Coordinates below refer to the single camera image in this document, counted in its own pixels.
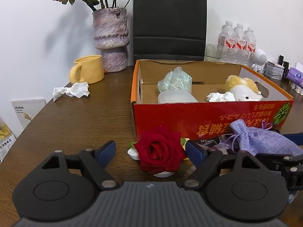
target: red rose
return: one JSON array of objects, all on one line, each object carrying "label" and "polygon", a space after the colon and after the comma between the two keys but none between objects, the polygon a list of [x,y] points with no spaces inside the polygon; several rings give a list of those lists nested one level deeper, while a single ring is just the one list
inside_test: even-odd
[{"label": "red rose", "polygon": [[141,169],[151,174],[177,172],[187,156],[180,144],[181,133],[169,132],[163,126],[142,133],[134,144],[140,158]]}]

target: yellow mug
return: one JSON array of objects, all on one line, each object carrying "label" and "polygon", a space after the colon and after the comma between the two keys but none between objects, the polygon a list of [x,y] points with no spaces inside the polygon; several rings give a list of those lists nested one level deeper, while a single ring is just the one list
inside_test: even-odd
[{"label": "yellow mug", "polygon": [[96,83],[104,79],[101,55],[90,55],[75,60],[75,65],[69,72],[69,81]]}]

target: purple package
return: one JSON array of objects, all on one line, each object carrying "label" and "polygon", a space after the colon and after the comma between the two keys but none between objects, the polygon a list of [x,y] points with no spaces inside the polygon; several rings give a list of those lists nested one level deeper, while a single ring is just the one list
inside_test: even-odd
[{"label": "purple package", "polygon": [[287,74],[287,78],[292,81],[294,84],[303,88],[303,73],[298,71],[297,69],[291,67]]}]

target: purple vase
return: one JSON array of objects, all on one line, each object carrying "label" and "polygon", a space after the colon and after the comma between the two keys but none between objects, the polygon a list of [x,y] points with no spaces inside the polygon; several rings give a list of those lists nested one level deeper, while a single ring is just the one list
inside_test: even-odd
[{"label": "purple vase", "polygon": [[95,48],[101,50],[103,67],[108,72],[119,72],[127,67],[126,19],[125,8],[104,8],[93,12]]}]

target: purple drawstring pouch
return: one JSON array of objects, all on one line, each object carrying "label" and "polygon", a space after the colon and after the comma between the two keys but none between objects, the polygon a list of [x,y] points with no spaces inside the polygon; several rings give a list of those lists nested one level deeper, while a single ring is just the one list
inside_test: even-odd
[{"label": "purple drawstring pouch", "polygon": [[291,67],[288,71],[287,78],[294,84],[303,88],[303,73]]},{"label": "purple drawstring pouch", "polygon": [[262,122],[262,129],[256,127],[247,127],[244,120],[236,120],[230,124],[234,135],[232,142],[232,149],[234,141],[237,139],[240,150],[246,150],[255,156],[257,153],[270,154],[292,154],[298,156],[303,154],[303,149],[297,146],[294,142],[287,139],[285,136],[270,131],[271,124]]}]

